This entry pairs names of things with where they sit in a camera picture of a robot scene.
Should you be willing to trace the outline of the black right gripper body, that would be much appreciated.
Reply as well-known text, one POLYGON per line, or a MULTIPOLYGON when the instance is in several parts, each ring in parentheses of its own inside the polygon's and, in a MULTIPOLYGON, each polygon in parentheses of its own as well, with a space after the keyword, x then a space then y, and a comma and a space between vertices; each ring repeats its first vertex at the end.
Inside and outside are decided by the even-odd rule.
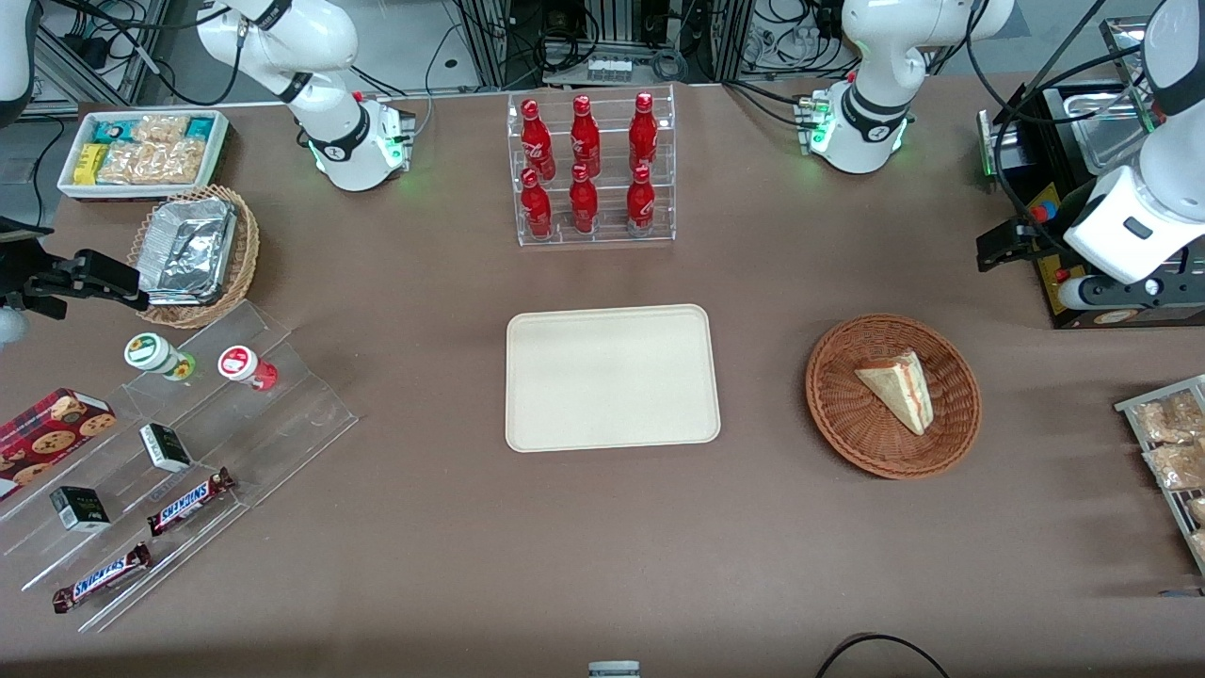
POLYGON ((24 289, 39 275, 39 241, 8 241, 1 244, 2 306, 27 312, 24 289))

